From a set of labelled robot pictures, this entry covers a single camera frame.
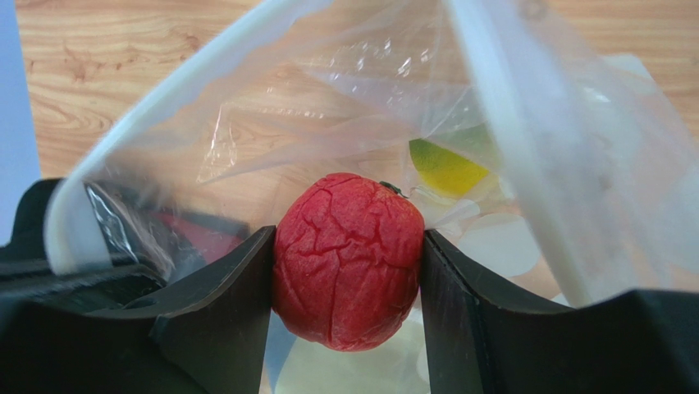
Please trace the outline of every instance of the plastic wrapper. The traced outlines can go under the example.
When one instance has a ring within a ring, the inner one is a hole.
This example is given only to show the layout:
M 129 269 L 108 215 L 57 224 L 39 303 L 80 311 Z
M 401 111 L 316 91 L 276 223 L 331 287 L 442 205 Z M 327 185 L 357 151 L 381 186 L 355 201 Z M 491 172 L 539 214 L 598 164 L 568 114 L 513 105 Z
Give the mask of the plastic wrapper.
M 174 282 L 330 172 L 398 186 L 430 228 L 547 298 L 699 288 L 686 128 L 632 57 L 598 57 L 535 0 L 263 2 L 62 182 L 48 259 L 143 258 Z M 265 365 L 277 393 L 429 392 L 419 302 L 357 354 L 273 316 Z

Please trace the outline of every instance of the clear plastic bag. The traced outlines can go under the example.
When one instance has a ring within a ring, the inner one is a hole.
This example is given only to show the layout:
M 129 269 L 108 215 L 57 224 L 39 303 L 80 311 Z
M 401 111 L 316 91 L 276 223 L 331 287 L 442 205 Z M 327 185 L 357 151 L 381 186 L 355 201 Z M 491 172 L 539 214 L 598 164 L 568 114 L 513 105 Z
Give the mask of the clear plastic bag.
M 69 273 L 144 254 L 174 282 L 330 172 L 398 186 L 429 227 L 548 298 L 699 288 L 686 128 L 650 78 L 596 56 L 538 0 L 263 2 L 62 182 L 48 259 Z M 268 381 L 424 394 L 421 319 L 417 303 L 385 345 L 349 355 L 273 317 Z

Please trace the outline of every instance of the wooden surface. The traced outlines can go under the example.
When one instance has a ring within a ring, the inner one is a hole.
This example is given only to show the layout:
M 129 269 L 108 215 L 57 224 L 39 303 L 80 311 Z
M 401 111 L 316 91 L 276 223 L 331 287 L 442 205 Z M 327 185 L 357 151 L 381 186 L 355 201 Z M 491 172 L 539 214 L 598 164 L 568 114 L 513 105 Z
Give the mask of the wooden surface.
M 44 176 L 256 0 L 16 0 Z M 699 1 L 551 0 L 599 53 L 638 55 L 699 135 Z

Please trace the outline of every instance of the black object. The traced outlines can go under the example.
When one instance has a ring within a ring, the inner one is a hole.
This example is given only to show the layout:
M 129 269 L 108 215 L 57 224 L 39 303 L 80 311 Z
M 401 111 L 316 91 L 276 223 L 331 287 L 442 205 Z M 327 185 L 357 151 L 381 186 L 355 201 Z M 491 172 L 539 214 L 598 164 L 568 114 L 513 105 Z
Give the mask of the black object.
M 265 227 L 170 286 L 147 264 L 70 277 L 0 264 L 0 392 L 257 393 L 273 238 Z M 570 309 L 435 231 L 421 286 L 433 394 L 699 392 L 699 295 Z

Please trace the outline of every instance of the wooden table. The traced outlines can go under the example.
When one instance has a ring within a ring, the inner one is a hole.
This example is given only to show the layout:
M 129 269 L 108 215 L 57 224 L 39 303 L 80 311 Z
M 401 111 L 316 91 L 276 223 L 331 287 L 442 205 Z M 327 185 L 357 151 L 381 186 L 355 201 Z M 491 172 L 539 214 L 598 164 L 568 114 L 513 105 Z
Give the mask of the wooden table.
M 258 0 L 16 0 L 44 176 Z M 599 53 L 638 55 L 699 135 L 697 0 L 551 0 Z

